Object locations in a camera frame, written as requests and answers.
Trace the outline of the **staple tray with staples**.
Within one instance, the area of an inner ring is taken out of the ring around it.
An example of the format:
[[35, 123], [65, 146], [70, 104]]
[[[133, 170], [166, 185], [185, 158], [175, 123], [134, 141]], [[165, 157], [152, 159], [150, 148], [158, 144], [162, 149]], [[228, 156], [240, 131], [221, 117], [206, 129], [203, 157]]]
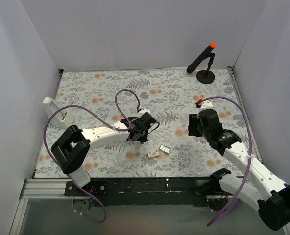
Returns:
[[171, 151], [171, 148], [169, 148], [169, 147], [167, 147], [165, 145], [160, 145], [159, 150], [164, 152], [164, 153], [166, 153], [166, 154], [169, 154], [170, 151]]

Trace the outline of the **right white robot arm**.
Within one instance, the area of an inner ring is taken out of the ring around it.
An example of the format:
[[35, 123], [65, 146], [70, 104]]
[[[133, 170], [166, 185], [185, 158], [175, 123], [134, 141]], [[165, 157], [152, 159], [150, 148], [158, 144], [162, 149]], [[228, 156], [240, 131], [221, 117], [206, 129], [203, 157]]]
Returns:
[[214, 194], [228, 192], [253, 208], [261, 220], [276, 231], [290, 223], [290, 185], [274, 175], [249, 150], [240, 137], [223, 129], [214, 109], [189, 114], [190, 136], [204, 137], [211, 148], [232, 162], [243, 174], [237, 179], [230, 173], [210, 182]]

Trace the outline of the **staple box sleeve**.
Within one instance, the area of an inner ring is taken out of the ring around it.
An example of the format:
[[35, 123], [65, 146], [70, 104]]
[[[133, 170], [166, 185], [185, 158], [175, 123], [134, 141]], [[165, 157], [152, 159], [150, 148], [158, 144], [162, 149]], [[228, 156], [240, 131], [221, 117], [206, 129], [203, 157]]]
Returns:
[[148, 151], [147, 155], [149, 158], [156, 158], [160, 156], [160, 153], [158, 149], [155, 149], [155, 150]]

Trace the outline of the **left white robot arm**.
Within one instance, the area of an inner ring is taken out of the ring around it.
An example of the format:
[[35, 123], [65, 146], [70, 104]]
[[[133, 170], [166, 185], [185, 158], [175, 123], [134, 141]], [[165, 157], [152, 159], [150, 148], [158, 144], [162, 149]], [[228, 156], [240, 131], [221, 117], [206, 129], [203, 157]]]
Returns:
[[117, 142], [147, 142], [150, 129], [158, 126], [159, 122], [149, 112], [121, 119], [110, 127], [80, 129], [72, 125], [52, 145], [51, 152], [63, 173], [76, 184], [76, 191], [86, 196], [93, 189], [91, 177], [83, 164], [90, 150]]

